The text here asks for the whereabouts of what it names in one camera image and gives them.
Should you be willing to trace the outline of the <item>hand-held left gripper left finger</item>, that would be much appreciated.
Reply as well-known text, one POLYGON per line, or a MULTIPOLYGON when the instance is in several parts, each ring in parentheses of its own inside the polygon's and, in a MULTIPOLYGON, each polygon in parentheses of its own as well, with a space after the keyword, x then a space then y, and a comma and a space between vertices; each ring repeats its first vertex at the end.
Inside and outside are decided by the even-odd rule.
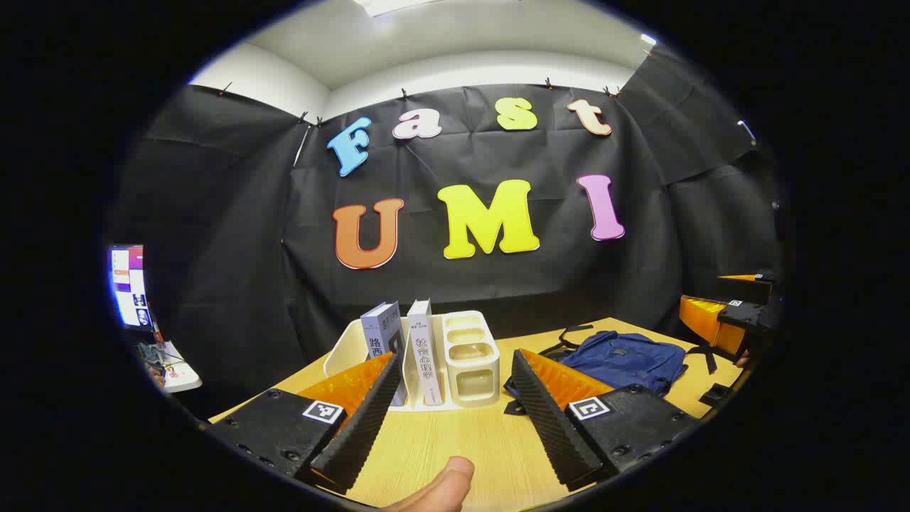
POLYGON ((269 389, 207 431, 265 469, 344 494, 360 476, 400 383, 400 355, 384 353, 301 392, 269 389))

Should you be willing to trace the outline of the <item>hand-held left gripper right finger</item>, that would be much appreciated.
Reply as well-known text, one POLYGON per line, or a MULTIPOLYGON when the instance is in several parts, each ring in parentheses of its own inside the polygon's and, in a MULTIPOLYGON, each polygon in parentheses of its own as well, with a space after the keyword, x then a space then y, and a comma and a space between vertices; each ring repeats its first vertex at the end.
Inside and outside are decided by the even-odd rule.
POLYGON ((511 381, 571 491, 636 469, 700 425, 637 383, 614 388, 523 348, 514 350, 511 381))

